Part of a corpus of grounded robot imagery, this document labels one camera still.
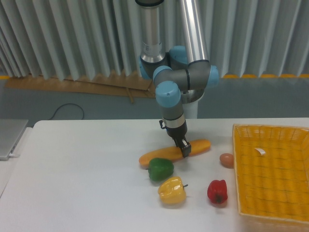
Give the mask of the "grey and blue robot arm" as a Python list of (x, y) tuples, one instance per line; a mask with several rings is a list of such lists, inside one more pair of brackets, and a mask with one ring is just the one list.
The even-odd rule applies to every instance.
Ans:
[(174, 140), (184, 158), (192, 154), (186, 140), (184, 105), (198, 102), (206, 87), (219, 82), (219, 72), (211, 65), (197, 0), (180, 1), (185, 46), (163, 50), (162, 0), (138, 0), (142, 27), (141, 72), (152, 78), (162, 119), (160, 127)]

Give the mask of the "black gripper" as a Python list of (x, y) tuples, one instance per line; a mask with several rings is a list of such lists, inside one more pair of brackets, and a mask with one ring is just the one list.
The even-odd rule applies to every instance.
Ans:
[(182, 157), (186, 158), (191, 153), (191, 144), (186, 140), (187, 124), (183, 123), (177, 128), (167, 127), (167, 134), (173, 139), (175, 145), (181, 150)]

